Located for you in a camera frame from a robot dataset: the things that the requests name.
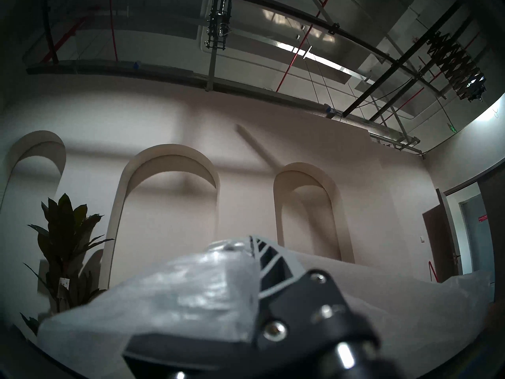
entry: red pipe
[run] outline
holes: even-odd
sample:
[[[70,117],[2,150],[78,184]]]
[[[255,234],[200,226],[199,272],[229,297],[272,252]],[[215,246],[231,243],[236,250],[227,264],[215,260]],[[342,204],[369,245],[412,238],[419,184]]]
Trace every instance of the red pipe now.
[[[116,50],[116,38],[114,37],[114,25],[112,23],[112,0],[108,0],[108,8],[111,11],[112,44],[114,45],[114,55],[116,56],[116,62],[117,62],[118,61],[118,52]]]
[[[61,46],[63,46],[65,44],[65,42],[70,39],[71,36],[75,35],[75,31],[77,31],[77,28],[79,28],[82,23],[84,23],[86,20],[87,20],[87,16],[86,17],[82,17],[80,18],[77,23],[74,24],[74,26],[72,28],[70,28],[63,36],[60,40],[58,40],[58,43],[56,43],[54,45],[54,51],[58,51],[60,49]],[[41,60],[41,63],[46,63],[46,62],[49,62],[50,59],[52,58],[52,54],[51,52],[48,52],[44,58],[42,58]]]
[[[433,271],[433,275],[435,276],[435,280],[438,281],[437,273],[435,273],[435,269],[433,269],[433,265],[431,264],[431,261],[428,261],[428,265],[430,266],[430,278],[431,278],[431,271]]]
[[[328,0],[324,0],[323,3],[321,4],[321,6],[324,8],[327,2],[328,2]],[[316,17],[319,17],[320,14],[321,14],[321,11],[318,11]],[[294,57],[291,60],[291,63],[289,64],[289,66],[287,67],[286,73],[284,73],[284,76],[282,77],[282,80],[279,83],[279,86],[277,87],[276,92],[279,92],[279,89],[280,89],[282,83],[284,82],[284,79],[286,78],[287,73],[291,69],[291,66],[293,66],[294,60],[296,59],[296,57],[298,55],[298,51],[300,50],[301,46],[305,43],[308,35],[310,34],[310,31],[312,30],[312,27],[314,27],[314,24],[310,25],[309,30],[306,32],[304,38],[301,40],[300,46],[298,47],[298,50],[296,50],[296,52],[294,53]]]

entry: green leaf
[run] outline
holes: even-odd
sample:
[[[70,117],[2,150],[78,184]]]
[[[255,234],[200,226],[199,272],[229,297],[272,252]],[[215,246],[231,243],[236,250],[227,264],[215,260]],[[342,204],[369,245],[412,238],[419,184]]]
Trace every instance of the green leaf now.
[[[30,319],[27,319],[26,316],[24,316],[23,314],[21,314],[21,316],[23,317],[23,320],[25,321],[26,325],[30,328],[30,330],[32,330],[33,333],[37,335],[38,327],[40,326],[38,320],[32,317],[30,317]]]
[[[61,244],[61,257],[65,260],[70,257],[74,250],[75,218],[74,210],[70,198],[66,194],[62,195],[58,201],[58,226]]]
[[[44,211],[44,217],[47,221],[49,221],[50,220],[49,207],[47,207],[44,202],[41,202],[41,204],[42,204],[42,210]]]
[[[57,260],[56,259],[57,254],[56,254],[54,247],[52,246],[48,236],[38,234],[37,242],[38,242],[38,246],[39,246],[40,250],[44,254],[45,259],[48,260],[48,262]]]
[[[90,234],[91,231],[93,231],[93,228],[100,221],[101,218],[102,216],[100,216],[99,214],[93,214],[82,221],[81,225],[77,227],[75,230],[74,247],[79,246],[83,237],[86,237],[87,234]]]
[[[72,209],[72,203],[70,202],[70,198],[68,198],[67,194],[64,193],[60,200],[58,201],[58,209]]]
[[[86,204],[79,205],[77,208],[74,209],[74,219],[76,228],[82,224],[82,222],[86,218],[87,213],[88,213],[88,206]]]
[[[68,306],[70,308],[74,308],[75,304],[74,301],[72,300],[72,297],[70,296],[70,291],[63,286],[61,286],[60,288],[63,291],[63,294],[65,295],[65,300],[67,301]]]
[[[48,198],[49,219],[56,222],[58,220],[58,204],[51,198]]]
[[[24,263],[24,262],[23,262],[23,265],[25,265],[28,269],[30,269],[30,270],[33,272],[33,274],[35,274],[35,275],[37,276],[37,278],[39,279],[39,281],[42,283],[42,285],[44,285],[44,286],[45,286],[45,288],[46,288],[49,292],[51,291],[51,290],[50,290],[49,285],[48,285],[48,284],[47,284],[47,283],[46,283],[46,282],[45,282],[45,281],[44,281],[44,280],[43,280],[43,279],[42,279],[42,278],[41,278],[41,277],[40,277],[37,273],[35,273],[35,272],[33,271],[33,269],[32,269],[30,266],[28,266],[28,265],[27,265],[26,263]]]
[[[91,292],[89,294],[88,299],[85,302],[83,302],[83,304],[89,303],[91,300],[97,298],[98,296],[100,296],[104,292],[107,292],[107,290],[106,289],[95,289],[93,292]]]
[[[42,227],[39,227],[38,225],[28,224],[28,226],[30,228],[35,229],[39,234],[42,234],[44,236],[49,236],[49,231],[47,231],[46,229],[44,229]]]
[[[70,258],[70,260],[72,261],[73,259],[77,258],[77,257],[78,257],[79,255],[81,255],[82,253],[85,253],[86,251],[88,251],[88,250],[92,249],[92,248],[93,248],[93,247],[95,247],[95,246],[98,246],[98,245],[101,245],[102,243],[105,243],[105,242],[108,242],[108,241],[113,241],[113,240],[114,240],[114,239],[104,239],[104,240],[102,240],[102,241],[100,241],[100,242],[95,242],[95,243],[93,243],[93,244],[89,244],[89,243],[91,243],[91,242],[86,243],[86,244],[82,247],[82,249],[80,249],[80,250],[76,250],[76,251],[74,252],[74,254],[72,254],[72,257]]]

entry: doorway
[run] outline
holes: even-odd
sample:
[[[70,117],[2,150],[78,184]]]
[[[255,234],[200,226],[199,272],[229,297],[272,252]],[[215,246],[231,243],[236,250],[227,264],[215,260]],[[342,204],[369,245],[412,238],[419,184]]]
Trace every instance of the doorway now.
[[[494,300],[494,252],[486,208],[480,194],[460,202],[468,235],[473,270],[491,272],[491,301]]]

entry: arch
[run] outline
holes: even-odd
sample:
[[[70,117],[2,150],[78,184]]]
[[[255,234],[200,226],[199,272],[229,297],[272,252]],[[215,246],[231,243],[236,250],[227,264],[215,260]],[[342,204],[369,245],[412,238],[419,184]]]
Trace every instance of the arch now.
[[[154,173],[167,171],[167,161],[176,163],[171,171],[191,172],[207,180],[217,190],[219,196],[219,175],[212,162],[197,150],[179,144],[161,144],[145,149],[131,159],[124,168],[119,180],[116,197],[108,222],[107,238],[117,237],[124,202],[128,194],[143,180]],[[112,260],[116,241],[106,242],[102,256],[99,287],[107,289],[110,283]]]
[[[308,163],[291,163],[284,166],[277,174],[274,181],[274,205],[275,216],[277,224],[277,239],[280,245],[284,244],[283,225],[282,225],[282,205],[284,197],[281,193],[278,177],[283,172],[297,171],[305,176],[298,176],[298,182],[288,183],[287,190],[293,191],[302,186],[316,186],[325,190],[331,203],[333,219],[335,224],[335,231],[338,240],[338,248],[340,251],[340,258],[344,262],[354,263],[353,247],[351,244],[351,237],[347,226],[347,219],[345,217],[344,205],[340,190],[336,186],[332,178],[330,178],[320,168]]]
[[[11,172],[22,159],[30,156],[44,156],[50,159],[63,174],[67,153],[60,137],[52,131],[37,130],[28,133],[17,140],[9,149],[2,161],[0,172],[0,208]]]
[[[47,228],[40,202],[47,203],[48,197],[53,198],[65,163],[62,140],[45,130],[21,137],[2,160],[0,250],[4,255],[0,269],[3,286],[0,320],[15,324],[31,340],[34,340],[33,334],[19,312],[47,316],[51,302],[42,283],[26,272],[23,265],[26,263],[42,278],[49,266],[38,246],[37,235],[30,233],[26,224]]]

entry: metal ceiling beam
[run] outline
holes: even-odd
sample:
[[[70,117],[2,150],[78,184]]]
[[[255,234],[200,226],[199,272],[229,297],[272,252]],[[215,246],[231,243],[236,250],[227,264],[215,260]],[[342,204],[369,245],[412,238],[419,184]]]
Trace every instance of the metal ceiling beam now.
[[[344,112],[343,116],[350,114],[355,108],[357,108],[368,96],[370,96],[374,91],[376,91],[391,75],[396,72],[400,66],[402,66],[414,53],[419,50],[419,48],[430,39],[431,36],[435,34],[438,29],[443,26],[443,24],[451,18],[451,16],[456,13],[456,11],[461,6],[460,1],[456,1],[451,7],[438,19],[435,24],[433,24],[428,31],[424,33],[419,40],[403,54],[396,64],[393,64],[386,72],[380,76],[380,78],[373,83],[359,98],[357,98]]]
[[[309,13],[300,11],[298,9],[295,9],[293,7],[290,7],[290,6],[285,5],[283,3],[279,3],[274,0],[242,0],[242,1],[246,1],[251,4],[256,4],[256,5],[271,9],[276,13],[282,13],[282,14],[287,15],[288,17],[291,17],[293,19],[302,20],[302,21],[306,22],[307,24],[313,24],[319,28],[326,29],[332,35],[334,35],[334,34],[340,35],[343,38],[345,38],[345,39],[363,47],[364,49],[368,50],[373,55],[375,55],[377,57],[381,57],[386,61],[389,61],[391,64],[393,64],[393,66],[396,67],[395,70],[400,69],[400,70],[404,71],[409,76],[422,82],[425,87],[429,88],[437,96],[439,96],[441,98],[445,98],[445,96],[443,94],[441,94],[438,89],[436,89],[429,82],[427,82],[424,78],[422,78],[422,76],[420,76],[418,73],[416,73],[412,69],[410,69],[406,66],[403,66],[404,62],[402,62],[400,64],[399,61],[390,57],[389,54],[379,50],[378,48],[372,46],[371,44],[365,42],[364,40],[361,40],[361,39],[351,35],[350,33],[345,32],[344,30],[342,30],[340,28],[340,26],[338,24],[330,24],[322,19],[318,19],[317,17],[315,17]]]
[[[456,32],[453,35],[453,41],[457,41],[457,39],[461,36],[461,34],[466,30],[466,28],[469,26],[469,24],[472,22],[473,18],[471,16],[467,17],[466,20],[461,24],[461,26],[456,30]],[[430,60],[424,68],[422,68],[419,71],[419,74],[424,76],[428,70],[431,69],[431,67],[435,64],[435,60]],[[416,84],[415,81],[410,80],[402,89],[398,91],[398,93],[393,96],[390,100],[387,101],[387,103],[382,106],[382,108],[377,111],[376,114],[374,114],[370,120],[374,122],[381,114],[384,114],[388,108],[390,108],[394,103],[397,102],[398,99],[400,99],[410,88],[412,88]],[[451,89],[451,85],[448,85],[449,87],[445,87],[444,89],[441,90],[444,94]]]

